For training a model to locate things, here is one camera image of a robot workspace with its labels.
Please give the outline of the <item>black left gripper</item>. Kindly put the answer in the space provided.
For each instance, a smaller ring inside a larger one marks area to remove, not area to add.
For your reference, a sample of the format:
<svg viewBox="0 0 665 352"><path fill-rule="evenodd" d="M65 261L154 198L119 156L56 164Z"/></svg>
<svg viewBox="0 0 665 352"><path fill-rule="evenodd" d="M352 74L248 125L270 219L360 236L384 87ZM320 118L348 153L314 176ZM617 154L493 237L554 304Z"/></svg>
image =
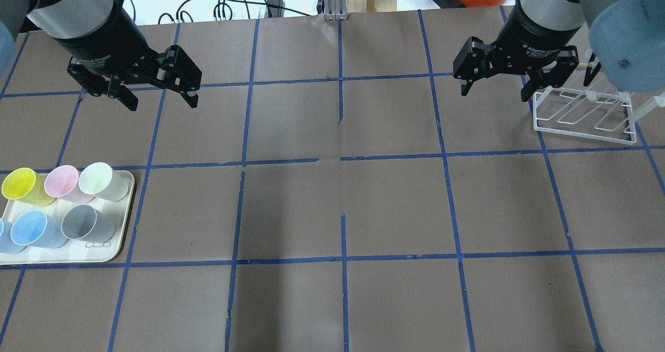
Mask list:
<svg viewBox="0 0 665 352"><path fill-rule="evenodd" d="M174 91L190 108L198 106L202 71L180 45L164 52L150 48L138 26L123 9L112 9L90 34L67 39L71 54L67 72L90 95L116 99L136 111L133 85Z"/></svg>

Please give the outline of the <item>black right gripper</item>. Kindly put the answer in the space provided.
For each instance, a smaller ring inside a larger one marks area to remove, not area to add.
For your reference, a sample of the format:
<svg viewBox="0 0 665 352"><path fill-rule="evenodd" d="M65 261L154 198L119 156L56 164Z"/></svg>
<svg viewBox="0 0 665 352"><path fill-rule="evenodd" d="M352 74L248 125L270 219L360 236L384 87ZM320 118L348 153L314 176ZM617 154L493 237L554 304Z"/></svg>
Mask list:
<svg viewBox="0 0 665 352"><path fill-rule="evenodd" d="M577 49L568 43L580 27L552 30L514 10L494 42L469 37L453 61L453 76L460 82L461 96L473 83L496 74L528 75L521 91L527 102L538 90L562 86L579 65Z"/></svg>

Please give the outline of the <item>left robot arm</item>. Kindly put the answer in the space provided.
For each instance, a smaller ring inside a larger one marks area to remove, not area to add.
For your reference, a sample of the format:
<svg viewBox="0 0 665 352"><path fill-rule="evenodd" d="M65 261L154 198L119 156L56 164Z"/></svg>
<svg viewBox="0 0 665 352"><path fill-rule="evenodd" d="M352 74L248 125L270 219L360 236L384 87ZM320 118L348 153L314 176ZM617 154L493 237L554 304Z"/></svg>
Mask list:
<svg viewBox="0 0 665 352"><path fill-rule="evenodd" d="M106 95L135 111L130 85L148 84L198 105L202 71L179 45L156 52L122 0L2 0L2 71L14 61L25 19L71 55L67 72L90 95Z"/></svg>

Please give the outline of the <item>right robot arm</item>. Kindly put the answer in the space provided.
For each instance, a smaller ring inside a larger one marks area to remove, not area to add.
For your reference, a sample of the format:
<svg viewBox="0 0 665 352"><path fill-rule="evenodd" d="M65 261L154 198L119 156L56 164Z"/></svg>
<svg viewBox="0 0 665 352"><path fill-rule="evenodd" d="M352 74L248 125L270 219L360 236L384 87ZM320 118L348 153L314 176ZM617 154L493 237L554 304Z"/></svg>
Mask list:
<svg viewBox="0 0 665 352"><path fill-rule="evenodd" d="M497 74L527 75L527 101L547 87L562 87L579 65L570 44L586 24L591 51L620 91L663 89L664 0L515 0L497 39L469 37L453 62L467 95L474 82Z"/></svg>

